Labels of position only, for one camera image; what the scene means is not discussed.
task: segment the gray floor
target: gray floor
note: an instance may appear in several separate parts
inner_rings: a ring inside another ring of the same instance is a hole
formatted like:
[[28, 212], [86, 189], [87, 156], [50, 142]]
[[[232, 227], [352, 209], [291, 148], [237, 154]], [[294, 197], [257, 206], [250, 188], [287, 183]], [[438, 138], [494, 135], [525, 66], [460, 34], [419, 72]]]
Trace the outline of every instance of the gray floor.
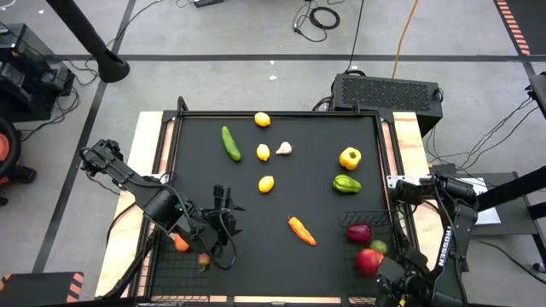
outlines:
[[[137, 0], [133, 14], [148, 3], [151, 1]], [[78, 4], [108, 41], [118, 31], [127, 1], [92, 4], [78, 1]], [[336, 5], [334, 9], [342, 19], [340, 27], [328, 33], [326, 42], [309, 43], [290, 28], [299, 1], [230, 0], [209, 8], [196, 9], [190, 5], [180, 9], [174, 0], [164, 0], [129, 26], [120, 53], [346, 55], [351, 51], [358, 5], [356, 0]], [[410, 1], [368, 0], [356, 53], [394, 55], [410, 8]], [[45, 2], [20, 0], [0, 11], [0, 19], [27, 23], [57, 54], [84, 54], [83, 47]], [[310, 27], [304, 31], [321, 35]], [[491, 0], [421, 2], [403, 52], [405, 55], [517, 54]], [[309, 110], [329, 94], [334, 75], [347, 66], [346, 61], [133, 61], [130, 64], [131, 74], [126, 79], [107, 86], [89, 140], [92, 143], [100, 138], [113, 138], [125, 154], [131, 148], [138, 114], [173, 109], [178, 96], [184, 96], [192, 110]], [[390, 61], [358, 61], [353, 65], [376, 77], [390, 77], [393, 67]], [[546, 70], [546, 63], [533, 66], [536, 72]], [[85, 73], [80, 75], [82, 79], [90, 77]], [[526, 98], [523, 91], [527, 86], [526, 71], [518, 62], [405, 61], [399, 63], [397, 77], [438, 82], [444, 89], [444, 119], [437, 126], [436, 137], [441, 154], [469, 150], [481, 135]], [[24, 143], [21, 162], [38, 170], [36, 182], [28, 186], [2, 186], [2, 194], [10, 198], [10, 205], [0, 209], [0, 242], [4, 251], [0, 253], [0, 275], [32, 270], [97, 85], [95, 82], [77, 87], [81, 106], [63, 123], [44, 128]], [[491, 141], [502, 139], [523, 115], [525, 112], [517, 113], [516, 119], [508, 121]], [[471, 171], [524, 174], [542, 166], [546, 136], [539, 131], [545, 128], [542, 115], [533, 113], [503, 145], [485, 153]], [[544, 196], [533, 194], [531, 202], [544, 201]], [[88, 181], [82, 172], [78, 174], [45, 270], [82, 270], [83, 298], [94, 295], [115, 204], [114, 195]], [[488, 240], [506, 247], [524, 264], [539, 259], [530, 237]], [[464, 281], [472, 302], [546, 305], [543, 286], [496, 250], [473, 242], [468, 257], [471, 272], [464, 275]]]

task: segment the green cucumber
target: green cucumber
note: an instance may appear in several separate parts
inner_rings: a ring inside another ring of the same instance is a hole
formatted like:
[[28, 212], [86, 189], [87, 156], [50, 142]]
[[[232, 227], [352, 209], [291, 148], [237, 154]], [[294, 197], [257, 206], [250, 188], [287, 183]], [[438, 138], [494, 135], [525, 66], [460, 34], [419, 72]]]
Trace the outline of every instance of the green cucumber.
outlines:
[[237, 144], [235, 144], [235, 140], [226, 126], [222, 127], [222, 141], [224, 142], [225, 151], [228, 152], [228, 155], [234, 161], [240, 161], [241, 152], [239, 151], [239, 148], [237, 148]]

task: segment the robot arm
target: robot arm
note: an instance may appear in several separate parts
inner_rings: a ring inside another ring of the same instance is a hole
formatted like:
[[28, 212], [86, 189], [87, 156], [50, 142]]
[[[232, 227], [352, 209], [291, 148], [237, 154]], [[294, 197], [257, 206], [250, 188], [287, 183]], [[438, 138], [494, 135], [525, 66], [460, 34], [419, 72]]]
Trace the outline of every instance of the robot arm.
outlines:
[[171, 185], [154, 177], [141, 177], [133, 171], [123, 162], [115, 141], [100, 140], [92, 148], [82, 148], [80, 156], [84, 161], [82, 170], [92, 177], [99, 172], [107, 174], [115, 184], [133, 193], [143, 215], [160, 231], [180, 235], [193, 251], [208, 253], [220, 269], [229, 268], [219, 265], [214, 257], [215, 251], [228, 241], [233, 244], [232, 236], [240, 232], [235, 229], [236, 219], [230, 210], [244, 209], [230, 208], [229, 187], [214, 186], [214, 208], [202, 209]]
[[413, 247], [398, 262], [386, 258], [378, 271], [378, 306], [398, 306], [403, 296], [406, 306], [458, 307], [466, 303], [460, 274], [468, 271], [468, 242], [478, 219], [476, 194], [472, 185], [452, 178], [433, 177], [422, 183], [398, 181], [392, 197], [416, 206], [427, 198], [438, 202], [444, 235], [436, 265], [429, 271], [427, 258]]

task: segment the white paper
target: white paper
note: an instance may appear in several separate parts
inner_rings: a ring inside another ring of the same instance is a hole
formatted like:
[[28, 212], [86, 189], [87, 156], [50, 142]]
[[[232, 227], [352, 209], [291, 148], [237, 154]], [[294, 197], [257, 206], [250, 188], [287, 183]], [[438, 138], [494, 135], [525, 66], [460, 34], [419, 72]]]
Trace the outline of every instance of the white paper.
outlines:
[[[476, 192], [477, 195], [487, 192], [487, 187], [485, 185], [484, 178], [457, 178], [457, 179], [464, 181], [466, 183], [472, 184], [474, 188], [474, 192]], [[488, 225], [488, 224], [495, 224], [495, 223], [501, 223], [501, 219], [497, 214], [497, 209], [491, 208], [491, 209], [487, 209], [485, 211], [478, 213], [478, 221], [476, 222], [476, 225]]]

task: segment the wooden board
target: wooden board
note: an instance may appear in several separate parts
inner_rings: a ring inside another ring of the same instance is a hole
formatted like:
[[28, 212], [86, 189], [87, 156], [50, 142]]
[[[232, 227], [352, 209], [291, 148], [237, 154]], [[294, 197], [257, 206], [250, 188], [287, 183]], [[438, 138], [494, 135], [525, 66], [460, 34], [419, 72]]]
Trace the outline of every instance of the wooden board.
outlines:
[[[142, 174], [149, 174], [154, 163], [155, 149], [160, 133], [162, 112], [143, 112], [136, 126], [136, 133], [131, 148], [128, 165]], [[404, 164], [405, 175], [424, 176], [428, 174], [428, 163], [421, 140], [421, 133], [414, 113], [395, 113], [395, 130], [398, 146]], [[390, 129], [386, 123], [382, 125], [386, 139], [386, 151], [389, 169], [396, 174], [396, 162], [392, 151]], [[168, 158], [168, 146], [171, 143], [171, 128], [167, 130], [165, 147], [161, 156], [160, 173], [165, 171]], [[134, 198], [129, 193], [123, 193], [119, 198], [116, 214], [119, 214]], [[135, 257], [137, 241], [140, 233], [142, 211], [134, 208], [127, 212], [113, 229], [110, 242], [102, 266], [99, 285], [96, 295], [103, 295], [109, 291]], [[438, 254], [439, 242], [443, 233], [441, 223], [436, 212], [426, 206], [420, 206], [415, 213], [415, 226], [421, 251], [429, 259], [429, 267], [435, 262]], [[224, 296], [214, 297], [217, 301], [224, 301]], [[277, 298], [277, 297], [235, 297], [238, 302], [315, 302], [332, 304], [339, 298]]]
[[[152, 173], [162, 116], [163, 112], [142, 112], [138, 118], [127, 165], [140, 174]], [[135, 197], [131, 193], [121, 192], [115, 216], [134, 201]], [[110, 291], [135, 258], [141, 223], [142, 210], [134, 206], [112, 229], [96, 287], [96, 296]]]
[[[394, 128], [400, 148], [404, 175], [425, 176], [429, 174], [427, 156], [417, 116], [411, 112], [394, 113]], [[418, 206], [414, 213], [415, 230], [419, 249], [427, 256], [429, 269], [433, 269], [444, 230], [438, 213], [427, 205]]]

